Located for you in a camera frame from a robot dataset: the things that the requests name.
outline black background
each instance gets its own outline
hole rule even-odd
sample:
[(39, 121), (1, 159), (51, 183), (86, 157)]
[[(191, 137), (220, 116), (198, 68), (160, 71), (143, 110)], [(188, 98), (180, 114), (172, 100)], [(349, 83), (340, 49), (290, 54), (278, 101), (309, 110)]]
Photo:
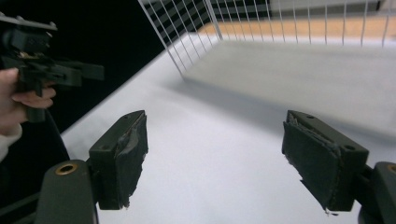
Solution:
[(0, 11), (28, 21), (55, 22), (58, 31), (52, 34), (49, 56), (105, 68), (105, 81), (84, 79), (82, 88), (57, 90), (49, 111), (61, 132), (163, 50), (137, 0), (11, 0)]

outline metal wire grid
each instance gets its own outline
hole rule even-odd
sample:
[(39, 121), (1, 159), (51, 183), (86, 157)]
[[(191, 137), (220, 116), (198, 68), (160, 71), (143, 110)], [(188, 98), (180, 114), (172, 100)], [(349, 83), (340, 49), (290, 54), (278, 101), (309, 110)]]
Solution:
[(384, 48), (396, 35), (394, 0), (138, 1), (180, 74), (222, 40)]

